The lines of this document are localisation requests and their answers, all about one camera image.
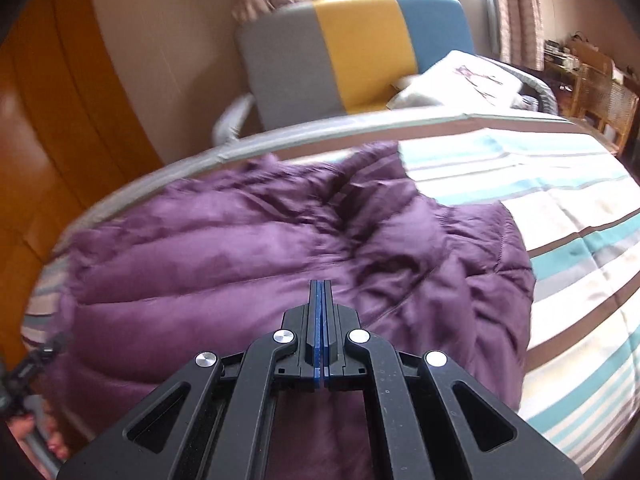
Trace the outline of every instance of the metal armrest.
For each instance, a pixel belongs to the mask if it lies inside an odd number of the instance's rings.
[[[244,94],[233,101],[213,125],[211,141],[214,146],[237,142],[238,135],[251,107],[255,103],[253,94]]]
[[[500,61],[496,61],[495,59],[490,59],[488,57],[482,57],[487,61],[491,61],[493,64],[499,66],[501,69],[506,70],[510,74],[516,76],[520,81],[529,85],[533,88],[539,95],[540,102],[540,111],[545,114],[551,115],[559,115],[558,113],[558,101],[556,100],[556,96],[551,91],[548,85],[545,82],[541,81],[535,76],[531,74],[527,74],[522,70],[518,70],[517,68],[507,65],[505,63],[501,63]]]

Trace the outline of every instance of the rattan chair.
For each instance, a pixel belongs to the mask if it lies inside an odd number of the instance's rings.
[[[577,118],[615,156],[625,148],[637,106],[638,96],[631,90],[593,66],[582,66],[575,86],[571,117]],[[585,120],[586,116],[596,119],[595,126]],[[616,132],[613,141],[604,136],[606,124]]]

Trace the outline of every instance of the bed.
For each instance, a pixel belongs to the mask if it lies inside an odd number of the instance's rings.
[[[74,232],[178,178],[269,152],[291,164],[337,160],[383,139],[401,141],[405,168],[425,195],[447,205],[500,200],[511,211],[537,277],[520,415],[588,471],[638,410],[640,188],[597,140],[557,116],[375,112],[273,130],[172,164],[68,227],[30,299],[25,343],[42,342],[52,330]],[[72,407],[65,413],[93,436]]]

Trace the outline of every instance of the purple puffer jacket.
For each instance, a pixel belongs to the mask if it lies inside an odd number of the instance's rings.
[[[534,277],[499,203],[418,193],[396,144],[338,164],[267,157],[182,180],[75,236],[51,332],[71,330],[50,393],[100,431],[198,352],[244,351],[311,279],[396,349],[441,349],[516,408]],[[370,477],[360,394],[284,395],[270,478]]]

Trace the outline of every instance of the silver screw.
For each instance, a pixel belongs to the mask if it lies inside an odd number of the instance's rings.
[[[218,358],[213,352],[203,352],[202,354],[196,355],[196,364],[202,368],[213,366],[217,360]]]
[[[447,364],[447,356],[444,355],[442,352],[438,352],[437,350],[433,352],[429,352],[427,354],[427,357],[425,357],[425,359],[427,363],[430,364],[431,366],[441,367]]]
[[[291,343],[293,341],[293,332],[291,330],[278,330],[273,333],[273,340],[280,344]]]
[[[369,332],[361,328],[357,328],[356,330],[351,330],[351,332],[349,332],[349,339],[354,343],[366,343],[370,337]]]

